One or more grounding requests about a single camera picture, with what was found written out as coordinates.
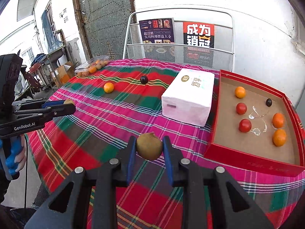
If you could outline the blue gloved left hand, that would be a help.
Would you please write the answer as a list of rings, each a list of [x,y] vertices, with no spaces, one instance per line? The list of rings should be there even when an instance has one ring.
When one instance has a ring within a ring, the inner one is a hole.
[[[26,163],[26,140],[24,135],[1,139],[1,170],[4,177],[11,181],[19,177]]]

